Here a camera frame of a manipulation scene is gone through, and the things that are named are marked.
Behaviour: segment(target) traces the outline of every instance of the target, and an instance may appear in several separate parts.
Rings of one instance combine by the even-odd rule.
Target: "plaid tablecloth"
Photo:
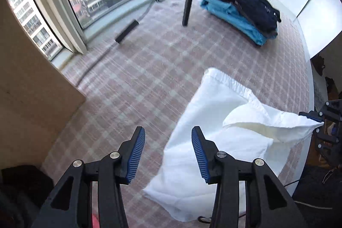
[[[50,150],[43,170],[55,182],[76,159],[100,160],[132,136],[146,130],[146,144],[131,185],[122,186],[130,228],[207,227],[173,220],[141,190],[156,175],[163,148],[204,71],[215,67],[252,89],[265,104],[298,113],[308,109],[304,50],[296,27],[282,15],[279,36],[257,47],[244,34],[199,7],[194,0],[189,26],[182,27],[185,0],[156,4],[140,25],[90,71],[79,85],[85,104]],[[63,70],[72,83],[111,43],[119,30],[109,29],[75,56]],[[291,182],[302,146],[294,147],[279,178]],[[94,185],[93,210],[97,212]]]

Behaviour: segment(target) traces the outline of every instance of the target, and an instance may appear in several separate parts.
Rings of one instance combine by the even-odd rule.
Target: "plaid fabric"
[[[173,220],[141,193],[156,175],[163,148],[207,68],[227,73],[269,106],[295,113],[308,109],[304,51],[289,19],[282,16],[278,38],[258,47],[201,9],[199,3],[193,1],[187,28],[181,24],[184,0],[166,0],[156,4],[121,45],[114,43],[79,85],[87,101],[60,134],[42,166],[57,182],[74,160],[100,160],[129,139],[136,126],[143,126],[146,144],[136,178],[131,185],[122,186],[131,228],[207,227],[197,221]],[[75,84],[118,32],[109,29],[89,44],[86,55],[75,56],[63,70],[66,78]],[[292,181],[301,149],[301,145],[292,149],[279,177],[283,183]]]

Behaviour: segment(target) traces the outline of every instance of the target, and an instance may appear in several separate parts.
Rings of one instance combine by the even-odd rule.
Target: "white garment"
[[[165,146],[158,174],[143,191],[176,220],[211,217],[216,185],[207,185],[201,177],[191,143],[194,126],[219,150],[243,161],[262,158],[278,176],[290,148],[322,125],[262,104],[250,89],[210,68]],[[244,182],[239,210],[246,210]]]

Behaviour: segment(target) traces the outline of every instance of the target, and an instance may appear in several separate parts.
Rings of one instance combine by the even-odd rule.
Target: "ribbed blue pad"
[[[209,174],[209,170],[208,170],[208,160],[206,158],[206,155],[204,154],[201,142],[199,141],[197,132],[194,128],[191,132],[191,141],[192,141],[193,146],[194,146],[199,171],[201,172],[202,178],[207,183],[209,181],[209,178],[210,178],[210,174]]]
[[[136,170],[138,169],[141,153],[143,152],[145,145],[145,130],[142,128],[134,145],[132,154],[127,163],[127,175],[126,179],[130,183],[136,176]]]

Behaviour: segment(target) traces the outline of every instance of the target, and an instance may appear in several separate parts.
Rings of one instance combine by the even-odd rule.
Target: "blue folded garment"
[[[202,0],[201,7],[242,31],[257,45],[262,46],[266,43],[268,38],[262,35],[245,17],[241,16],[233,4],[220,0]]]

